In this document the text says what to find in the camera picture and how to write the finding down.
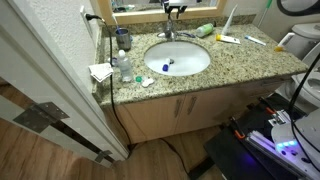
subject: electrical outlet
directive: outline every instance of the electrical outlet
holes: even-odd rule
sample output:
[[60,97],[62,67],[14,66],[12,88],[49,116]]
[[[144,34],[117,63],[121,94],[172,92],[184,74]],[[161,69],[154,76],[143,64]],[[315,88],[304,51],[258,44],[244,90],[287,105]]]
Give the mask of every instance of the electrical outlet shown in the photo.
[[88,22],[87,19],[86,19],[86,10],[84,9],[84,6],[81,6],[81,7],[80,7],[80,15],[81,15],[81,17],[82,17],[82,19],[83,19],[83,22],[84,22],[84,24],[86,25],[87,30],[88,30],[91,38],[92,38],[92,30],[91,30],[91,26],[90,26],[89,22]]

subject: cup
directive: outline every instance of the cup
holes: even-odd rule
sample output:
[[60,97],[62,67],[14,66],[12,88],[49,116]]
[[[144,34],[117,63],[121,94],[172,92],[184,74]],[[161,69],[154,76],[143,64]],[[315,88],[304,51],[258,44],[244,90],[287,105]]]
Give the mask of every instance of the cup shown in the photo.
[[119,49],[123,49],[125,51],[131,49],[130,32],[128,29],[118,28],[116,30],[116,40]]

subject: door hinge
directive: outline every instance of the door hinge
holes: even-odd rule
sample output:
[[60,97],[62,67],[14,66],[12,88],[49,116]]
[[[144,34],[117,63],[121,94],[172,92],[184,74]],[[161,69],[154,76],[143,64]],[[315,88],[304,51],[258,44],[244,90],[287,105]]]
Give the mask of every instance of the door hinge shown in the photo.
[[111,163],[113,163],[114,159],[112,159],[109,155],[112,154],[111,151],[100,151],[98,156],[96,157],[95,161],[101,163],[102,159],[107,159]]
[[69,118],[58,106],[52,102],[33,104],[13,121],[41,133],[51,123],[56,123],[61,119]]

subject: small bottle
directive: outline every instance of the small bottle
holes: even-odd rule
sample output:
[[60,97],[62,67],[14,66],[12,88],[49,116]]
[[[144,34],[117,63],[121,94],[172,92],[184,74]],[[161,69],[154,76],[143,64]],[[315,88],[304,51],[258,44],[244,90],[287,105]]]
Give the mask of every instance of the small bottle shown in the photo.
[[162,71],[168,72],[170,66],[170,58],[165,59]]
[[119,51],[118,66],[120,68],[122,81],[130,82],[133,79],[132,66],[124,50]]
[[198,37],[203,37],[205,35],[210,34],[213,31],[213,24],[205,24],[197,28],[196,35]]

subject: bathroom sink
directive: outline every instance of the bathroom sink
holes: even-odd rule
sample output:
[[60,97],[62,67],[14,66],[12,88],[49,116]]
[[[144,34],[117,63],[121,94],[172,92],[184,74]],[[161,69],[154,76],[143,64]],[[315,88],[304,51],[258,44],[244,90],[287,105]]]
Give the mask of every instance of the bathroom sink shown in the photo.
[[[168,71],[162,67],[170,58]],[[188,42],[165,42],[151,47],[144,55],[145,64],[153,71],[168,76],[189,76],[205,70],[210,56],[202,47]]]

